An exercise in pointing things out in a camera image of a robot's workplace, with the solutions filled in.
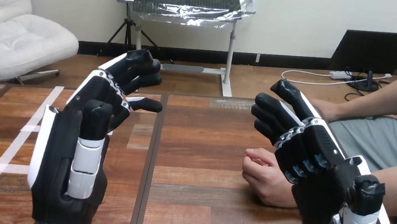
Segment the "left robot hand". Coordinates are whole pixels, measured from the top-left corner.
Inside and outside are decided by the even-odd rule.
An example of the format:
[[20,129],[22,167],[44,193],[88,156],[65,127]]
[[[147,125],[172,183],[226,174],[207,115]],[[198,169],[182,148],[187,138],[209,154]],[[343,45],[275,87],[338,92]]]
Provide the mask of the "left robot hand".
[[159,85],[160,68],[149,50],[131,50],[93,70],[62,110],[45,106],[27,178],[34,224],[92,224],[108,183],[109,134],[133,111],[162,111],[133,95]]

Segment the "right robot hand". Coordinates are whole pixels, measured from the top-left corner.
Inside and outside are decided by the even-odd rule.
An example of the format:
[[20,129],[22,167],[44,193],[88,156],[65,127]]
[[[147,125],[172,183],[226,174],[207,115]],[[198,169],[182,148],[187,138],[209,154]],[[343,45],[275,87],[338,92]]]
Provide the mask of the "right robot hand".
[[251,108],[255,129],[275,147],[292,186],[302,224],[390,224],[385,185],[360,156],[348,157],[328,121],[287,80],[260,93]]

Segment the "person's hand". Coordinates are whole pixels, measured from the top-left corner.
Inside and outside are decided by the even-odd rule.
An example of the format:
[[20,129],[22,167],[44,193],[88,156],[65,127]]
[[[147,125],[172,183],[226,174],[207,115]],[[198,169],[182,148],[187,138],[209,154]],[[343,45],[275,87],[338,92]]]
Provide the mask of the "person's hand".
[[281,172],[276,157],[264,148],[249,148],[242,163],[242,177],[267,206],[297,208],[292,184]]
[[334,122],[344,118],[344,110],[341,104],[332,103],[329,101],[323,101],[319,99],[311,99],[311,104],[319,110],[323,118],[328,122]]

